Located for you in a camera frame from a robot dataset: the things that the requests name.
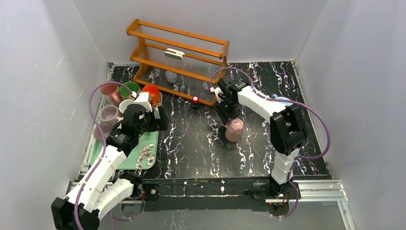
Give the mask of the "pale pink faceted mug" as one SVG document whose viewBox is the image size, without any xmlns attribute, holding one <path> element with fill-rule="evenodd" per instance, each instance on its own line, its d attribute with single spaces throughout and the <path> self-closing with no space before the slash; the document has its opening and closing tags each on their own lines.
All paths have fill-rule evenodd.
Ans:
<svg viewBox="0 0 406 230">
<path fill-rule="evenodd" d="M 238 142 L 242 139 L 244 129 L 244 122 L 241 119 L 232 119 L 226 124 L 225 137 L 230 142 Z"/>
</svg>

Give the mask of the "orange mug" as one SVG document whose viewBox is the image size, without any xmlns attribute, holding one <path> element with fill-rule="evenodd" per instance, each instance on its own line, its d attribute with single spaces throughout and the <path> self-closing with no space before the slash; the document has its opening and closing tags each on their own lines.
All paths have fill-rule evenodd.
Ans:
<svg viewBox="0 0 406 230">
<path fill-rule="evenodd" d="M 142 91 L 150 93 L 152 106 L 157 106 L 161 103 L 161 93 L 156 85 L 146 85 L 143 87 Z"/>
</svg>

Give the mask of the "salmon pink mug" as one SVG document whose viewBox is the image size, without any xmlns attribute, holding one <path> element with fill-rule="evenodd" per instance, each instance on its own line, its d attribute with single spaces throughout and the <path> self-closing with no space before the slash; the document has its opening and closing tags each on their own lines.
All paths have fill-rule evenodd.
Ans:
<svg viewBox="0 0 406 230">
<path fill-rule="evenodd" d="M 119 112 L 123 115 L 125 110 L 128 108 L 128 106 L 132 105 L 134 103 L 135 103 L 135 101 L 132 99 L 123 100 L 118 106 Z"/>
</svg>

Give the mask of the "green mug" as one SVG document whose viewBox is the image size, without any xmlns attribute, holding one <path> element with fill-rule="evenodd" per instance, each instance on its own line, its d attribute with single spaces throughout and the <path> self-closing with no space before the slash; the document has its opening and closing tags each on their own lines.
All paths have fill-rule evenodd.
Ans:
<svg viewBox="0 0 406 230">
<path fill-rule="evenodd" d="M 136 92 L 136 94 L 139 94 L 140 92 L 140 86 L 138 85 L 138 83 L 133 82 L 133 81 L 129 81 L 124 83 L 124 85 L 129 88 L 130 90 L 128 90 L 126 87 L 121 86 L 119 88 L 119 93 L 122 97 L 123 100 L 127 100 L 127 99 L 132 99 L 134 100 L 134 98 L 131 96 L 132 92 Z"/>
</svg>

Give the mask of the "mauve mug white logo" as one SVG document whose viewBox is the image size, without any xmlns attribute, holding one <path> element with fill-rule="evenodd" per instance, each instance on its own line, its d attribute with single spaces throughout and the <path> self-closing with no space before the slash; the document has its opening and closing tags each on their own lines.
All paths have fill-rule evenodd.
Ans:
<svg viewBox="0 0 406 230">
<path fill-rule="evenodd" d="M 122 115 L 116 106 L 107 105 L 100 110 L 99 118 L 103 123 L 107 123 L 113 127 L 122 120 Z"/>
</svg>

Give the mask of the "light blue mug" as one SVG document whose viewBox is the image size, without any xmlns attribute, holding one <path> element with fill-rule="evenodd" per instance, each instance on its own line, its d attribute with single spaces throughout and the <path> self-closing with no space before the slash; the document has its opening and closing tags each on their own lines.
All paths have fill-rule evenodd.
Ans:
<svg viewBox="0 0 406 230">
<path fill-rule="evenodd" d="M 283 96 L 278 96 L 277 94 L 273 94 L 271 97 L 272 97 L 272 99 L 287 101 L 287 102 L 279 102 L 279 103 L 284 104 L 285 106 L 290 106 L 293 104 L 293 103 L 289 102 L 290 99 L 283 97 Z"/>
</svg>

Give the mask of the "pink ghost pattern mug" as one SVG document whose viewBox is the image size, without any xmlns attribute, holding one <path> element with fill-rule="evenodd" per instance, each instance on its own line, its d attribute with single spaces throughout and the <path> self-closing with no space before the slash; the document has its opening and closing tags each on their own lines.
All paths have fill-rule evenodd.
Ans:
<svg viewBox="0 0 406 230">
<path fill-rule="evenodd" d="M 119 104 L 122 102 L 122 97 L 119 92 L 119 85 L 116 83 L 108 83 L 103 86 L 101 86 L 100 90 L 105 99 L 109 104 L 112 104 L 114 106 L 119 106 Z"/>
</svg>

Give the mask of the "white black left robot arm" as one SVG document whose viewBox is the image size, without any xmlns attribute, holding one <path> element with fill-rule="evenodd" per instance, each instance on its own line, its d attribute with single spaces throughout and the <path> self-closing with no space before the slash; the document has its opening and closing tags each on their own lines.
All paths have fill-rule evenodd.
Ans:
<svg viewBox="0 0 406 230">
<path fill-rule="evenodd" d="M 55 228 L 58 230 L 96 230 L 100 221 L 119 202 L 137 194 L 141 179 L 124 173 L 111 187 L 106 184 L 147 132 L 166 131 L 169 119 L 163 106 L 147 108 L 141 103 L 129 105 L 122 120 L 103 140 L 103 151 L 82 180 L 52 205 Z"/>
</svg>

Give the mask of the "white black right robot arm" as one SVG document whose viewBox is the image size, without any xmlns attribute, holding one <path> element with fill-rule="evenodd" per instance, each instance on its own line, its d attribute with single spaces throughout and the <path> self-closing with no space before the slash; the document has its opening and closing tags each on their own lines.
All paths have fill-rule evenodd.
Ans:
<svg viewBox="0 0 406 230">
<path fill-rule="evenodd" d="M 274 167 L 269 185 L 254 188 L 255 193 L 278 196 L 288 192 L 292 184 L 293 163 L 308 138 L 307 128 L 298 105 L 286 100 L 271 99 L 242 81 L 230 77 L 219 80 L 210 93 L 217 101 L 214 108 L 224 124 L 241 114 L 243 106 L 264 118 L 270 125 L 270 142 L 275 149 Z"/>
</svg>

